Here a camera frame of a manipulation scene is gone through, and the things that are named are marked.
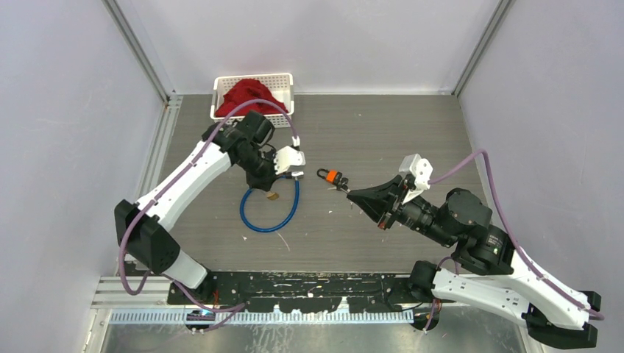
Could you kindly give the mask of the brass padlock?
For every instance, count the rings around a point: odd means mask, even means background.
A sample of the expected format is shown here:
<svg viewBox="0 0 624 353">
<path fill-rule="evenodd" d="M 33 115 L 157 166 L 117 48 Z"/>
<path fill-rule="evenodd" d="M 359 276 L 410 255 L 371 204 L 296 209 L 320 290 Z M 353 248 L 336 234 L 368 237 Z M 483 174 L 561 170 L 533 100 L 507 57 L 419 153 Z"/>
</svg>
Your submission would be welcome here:
<svg viewBox="0 0 624 353">
<path fill-rule="evenodd" d="M 269 200 L 272 200 L 272 201 L 277 200 L 279 197 L 280 196 L 279 196 L 278 193 L 275 193 L 275 192 L 272 192 L 272 191 L 266 193 L 266 198 L 269 199 Z"/>
</svg>

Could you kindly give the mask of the black headed key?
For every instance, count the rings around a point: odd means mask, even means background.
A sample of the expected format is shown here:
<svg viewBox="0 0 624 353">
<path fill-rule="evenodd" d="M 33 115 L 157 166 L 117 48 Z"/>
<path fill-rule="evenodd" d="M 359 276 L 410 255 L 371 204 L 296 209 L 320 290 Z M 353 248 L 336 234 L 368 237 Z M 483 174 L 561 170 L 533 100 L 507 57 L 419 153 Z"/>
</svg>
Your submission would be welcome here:
<svg viewBox="0 0 624 353">
<path fill-rule="evenodd" d="M 342 191 L 345 193 L 349 193 L 350 189 L 348 186 L 348 182 L 349 179 L 348 178 L 335 178 L 332 182 L 331 182 L 331 187 L 329 187 L 329 190 L 337 190 L 337 191 Z"/>
</svg>

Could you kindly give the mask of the blue cable lock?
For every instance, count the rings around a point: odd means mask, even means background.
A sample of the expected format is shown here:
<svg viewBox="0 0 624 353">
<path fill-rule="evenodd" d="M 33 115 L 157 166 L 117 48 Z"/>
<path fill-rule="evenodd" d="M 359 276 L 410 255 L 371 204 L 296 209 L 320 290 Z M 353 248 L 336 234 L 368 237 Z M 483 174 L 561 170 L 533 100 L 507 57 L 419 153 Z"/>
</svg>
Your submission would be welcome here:
<svg viewBox="0 0 624 353">
<path fill-rule="evenodd" d="M 301 180 L 304 173 L 286 173 L 277 178 L 281 183 L 282 179 L 289 179 L 294 183 L 294 190 L 287 194 L 287 199 L 291 201 L 291 206 L 286 209 L 286 203 L 277 199 L 267 199 L 261 201 L 258 194 L 266 196 L 266 192 L 260 189 L 247 188 L 241 197 L 238 206 L 238 214 L 242 223 L 254 232 L 270 233 L 277 232 L 288 225 L 296 215 L 302 194 Z"/>
</svg>

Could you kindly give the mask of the orange black padlock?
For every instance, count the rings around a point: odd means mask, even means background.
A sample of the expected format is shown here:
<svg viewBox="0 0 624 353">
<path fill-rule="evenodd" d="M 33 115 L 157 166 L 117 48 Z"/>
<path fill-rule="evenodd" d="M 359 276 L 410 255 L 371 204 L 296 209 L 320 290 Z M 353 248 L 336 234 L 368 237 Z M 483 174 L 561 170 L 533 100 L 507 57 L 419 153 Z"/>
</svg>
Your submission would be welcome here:
<svg viewBox="0 0 624 353">
<path fill-rule="evenodd" d="M 319 168 L 316 171 L 316 175 L 331 185 L 338 185 L 343 177 L 343 174 L 340 171 L 326 168 Z"/>
</svg>

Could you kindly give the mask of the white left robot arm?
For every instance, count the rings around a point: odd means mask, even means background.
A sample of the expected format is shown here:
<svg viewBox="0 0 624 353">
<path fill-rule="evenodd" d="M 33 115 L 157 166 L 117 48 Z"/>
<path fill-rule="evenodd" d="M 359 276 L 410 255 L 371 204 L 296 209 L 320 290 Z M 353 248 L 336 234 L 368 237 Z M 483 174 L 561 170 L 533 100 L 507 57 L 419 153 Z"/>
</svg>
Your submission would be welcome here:
<svg viewBox="0 0 624 353">
<path fill-rule="evenodd" d="M 271 140 L 274 125 L 250 111 L 233 125 L 211 125 L 191 154 L 155 189 L 136 202 L 120 201 L 114 209 L 118 259 L 127 254 L 153 274 L 186 286 L 198 304 L 210 301 L 215 285 L 209 270 L 184 252 L 171 229 L 186 207 L 219 175 L 237 165 L 250 188 L 269 192 L 277 180 L 274 152 L 261 149 Z"/>
</svg>

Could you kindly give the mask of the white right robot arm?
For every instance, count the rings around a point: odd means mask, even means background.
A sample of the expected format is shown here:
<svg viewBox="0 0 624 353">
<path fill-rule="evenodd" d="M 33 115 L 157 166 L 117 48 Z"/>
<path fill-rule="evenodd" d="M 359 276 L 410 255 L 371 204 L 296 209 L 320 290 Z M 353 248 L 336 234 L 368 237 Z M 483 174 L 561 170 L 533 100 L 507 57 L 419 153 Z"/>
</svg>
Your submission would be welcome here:
<svg viewBox="0 0 624 353">
<path fill-rule="evenodd" d="M 600 309 L 594 291 L 552 288 L 536 263 L 524 261 L 510 235 L 492 223 L 492 210 L 468 190 L 452 189 L 441 206 L 421 196 L 407 197 L 412 179 L 396 176 L 372 188 L 351 190 L 347 198 L 381 229 L 401 224 L 441 246 L 470 272 L 462 277 L 419 260 L 406 282 L 418 302 L 462 302 L 497 314 L 527 329 L 556 349 L 590 349 L 598 342 L 591 312 Z"/>
</svg>

